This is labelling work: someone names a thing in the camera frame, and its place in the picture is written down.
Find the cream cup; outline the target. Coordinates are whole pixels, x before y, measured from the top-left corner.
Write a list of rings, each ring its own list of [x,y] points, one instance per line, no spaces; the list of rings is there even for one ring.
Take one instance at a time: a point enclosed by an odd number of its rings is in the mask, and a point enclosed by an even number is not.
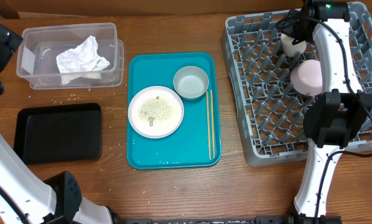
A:
[[[294,38],[281,34],[281,47],[284,54],[288,57],[295,57],[297,54],[302,54],[307,47],[306,41],[295,45],[292,44],[293,41]]]

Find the small pink bowl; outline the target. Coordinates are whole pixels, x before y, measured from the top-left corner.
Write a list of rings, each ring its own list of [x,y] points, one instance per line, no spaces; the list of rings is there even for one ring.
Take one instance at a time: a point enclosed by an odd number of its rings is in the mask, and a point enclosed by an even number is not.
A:
[[[297,92],[315,96],[322,92],[322,72],[318,60],[306,60],[291,71],[291,83]]]

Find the white napkin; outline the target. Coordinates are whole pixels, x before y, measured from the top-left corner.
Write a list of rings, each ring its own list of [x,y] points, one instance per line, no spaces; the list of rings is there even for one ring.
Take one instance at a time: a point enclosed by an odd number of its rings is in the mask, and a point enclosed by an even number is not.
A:
[[[102,71],[110,66],[110,62],[99,56],[96,37],[90,35],[82,44],[74,49],[66,50],[56,56],[61,73],[62,85],[68,85],[77,78],[101,79]]]

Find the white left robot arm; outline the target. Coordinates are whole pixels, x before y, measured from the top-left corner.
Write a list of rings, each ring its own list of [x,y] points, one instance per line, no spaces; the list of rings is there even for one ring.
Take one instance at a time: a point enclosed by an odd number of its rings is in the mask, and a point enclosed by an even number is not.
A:
[[[0,216],[5,223],[121,223],[112,209],[81,194],[63,171],[45,181],[21,161],[0,133]]]

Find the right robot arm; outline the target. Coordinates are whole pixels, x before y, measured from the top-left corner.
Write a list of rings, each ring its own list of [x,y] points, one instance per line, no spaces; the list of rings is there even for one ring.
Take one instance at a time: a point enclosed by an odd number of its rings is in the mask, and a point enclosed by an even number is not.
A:
[[[304,1],[275,25],[293,39],[315,44],[319,53],[322,91],[306,111],[303,130],[308,158],[294,199],[291,223],[341,223],[326,215],[326,199],[337,163],[366,120],[372,123],[372,95],[356,77],[350,50],[350,13],[345,2]]]

